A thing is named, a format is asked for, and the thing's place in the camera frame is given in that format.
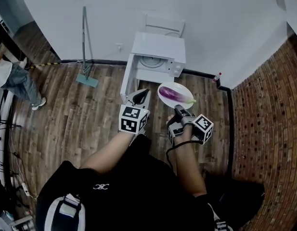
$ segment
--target bottle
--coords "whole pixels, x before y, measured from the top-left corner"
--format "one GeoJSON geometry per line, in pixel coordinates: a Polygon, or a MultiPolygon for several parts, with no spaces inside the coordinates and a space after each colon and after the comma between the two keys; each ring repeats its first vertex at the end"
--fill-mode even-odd
{"type": "Polygon", "coordinates": [[[221,73],[219,73],[218,75],[216,75],[212,81],[216,82],[218,79],[220,79],[221,73]]]}

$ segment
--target white shirt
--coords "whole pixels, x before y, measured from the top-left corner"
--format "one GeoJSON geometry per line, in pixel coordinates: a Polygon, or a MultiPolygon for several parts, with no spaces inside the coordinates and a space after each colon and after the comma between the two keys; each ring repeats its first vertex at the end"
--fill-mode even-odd
{"type": "Polygon", "coordinates": [[[12,71],[13,64],[3,59],[0,60],[0,87],[4,85],[12,71]]]}

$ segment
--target sneaker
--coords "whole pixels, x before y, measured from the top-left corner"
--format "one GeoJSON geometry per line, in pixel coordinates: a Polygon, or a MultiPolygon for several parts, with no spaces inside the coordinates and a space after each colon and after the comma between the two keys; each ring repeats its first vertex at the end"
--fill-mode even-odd
{"type": "Polygon", "coordinates": [[[19,66],[22,68],[25,68],[26,64],[27,64],[27,57],[24,58],[24,60],[19,63],[19,66]]]}
{"type": "Polygon", "coordinates": [[[33,106],[32,105],[32,110],[38,110],[39,107],[42,107],[45,103],[46,103],[47,99],[46,98],[42,98],[41,99],[41,104],[37,105],[37,106],[33,106]]]}

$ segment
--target black and yellow striped tape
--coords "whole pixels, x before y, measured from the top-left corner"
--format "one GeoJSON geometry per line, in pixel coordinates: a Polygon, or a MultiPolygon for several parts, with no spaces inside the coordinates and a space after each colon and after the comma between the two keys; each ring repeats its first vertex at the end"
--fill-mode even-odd
{"type": "Polygon", "coordinates": [[[42,66],[48,66],[48,65],[58,65],[60,63],[47,63],[47,64],[40,64],[40,65],[33,65],[30,68],[35,68],[35,67],[42,67],[42,66]]]}

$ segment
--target mop head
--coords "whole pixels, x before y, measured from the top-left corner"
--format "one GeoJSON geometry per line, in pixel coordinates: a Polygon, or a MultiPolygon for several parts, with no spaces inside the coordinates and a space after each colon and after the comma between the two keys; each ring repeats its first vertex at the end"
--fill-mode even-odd
{"type": "Polygon", "coordinates": [[[88,86],[91,86],[91,87],[96,87],[98,85],[98,80],[97,79],[93,79],[91,77],[88,77],[88,79],[86,79],[85,75],[77,75],[77,79],[76,79],[77,82],[80,82],[84,85],[88,85],[88,86]]]}

